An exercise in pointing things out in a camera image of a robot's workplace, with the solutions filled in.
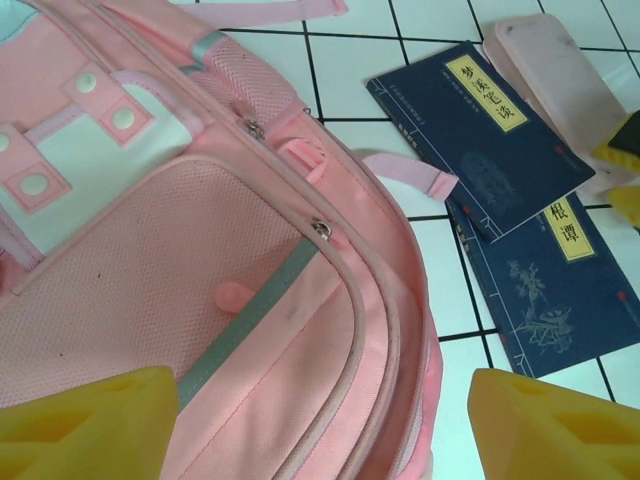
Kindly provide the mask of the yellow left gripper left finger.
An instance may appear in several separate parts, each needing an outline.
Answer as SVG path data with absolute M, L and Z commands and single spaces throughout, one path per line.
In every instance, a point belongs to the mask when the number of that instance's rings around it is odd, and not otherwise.
M 179 413 L 146 367 L 0 409 L 0 480 L 159 480 Z

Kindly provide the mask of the navy book plant drawing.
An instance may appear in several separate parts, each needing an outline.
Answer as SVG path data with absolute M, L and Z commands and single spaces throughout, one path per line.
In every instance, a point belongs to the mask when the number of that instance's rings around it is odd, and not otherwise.
M 494 243 L 446 205 L 516 373 L 539 378 L 640 342 L 640 299 L 577 195 Z

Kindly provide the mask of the pink pencil case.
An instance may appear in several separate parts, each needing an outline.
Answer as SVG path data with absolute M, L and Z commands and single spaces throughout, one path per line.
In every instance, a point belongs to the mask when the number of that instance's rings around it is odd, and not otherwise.
M 599 195 L 640 186 L 640 175 L 602 161 L 592 151 L 626 110 L 563 24 L 549 14 L 508 18 L 485 35 L 486 57 L 500 75 L 596 175 L 579 191 Z

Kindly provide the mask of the navy book long yellow label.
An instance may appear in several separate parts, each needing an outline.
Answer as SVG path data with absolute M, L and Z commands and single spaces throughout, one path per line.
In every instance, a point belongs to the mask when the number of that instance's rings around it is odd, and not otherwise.
M 457 177 L 451 196 L 490 243 L 595 174 L 469 41 L 366 88 L 422 161 Z

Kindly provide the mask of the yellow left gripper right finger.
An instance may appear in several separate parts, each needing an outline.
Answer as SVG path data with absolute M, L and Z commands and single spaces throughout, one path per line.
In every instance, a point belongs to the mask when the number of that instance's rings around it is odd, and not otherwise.
M 468 413 L 486 480 L 640 480 L 640 410 L 486 368 Z

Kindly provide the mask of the pink school backpack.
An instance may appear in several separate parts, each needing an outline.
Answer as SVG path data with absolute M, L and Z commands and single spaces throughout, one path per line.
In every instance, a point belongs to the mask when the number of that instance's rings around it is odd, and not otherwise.
M 0 0 L 0 409 L 165 366 L 159 480 L 431 480 L 442 356 L 383 178 L 225 33 L 343 0 Z

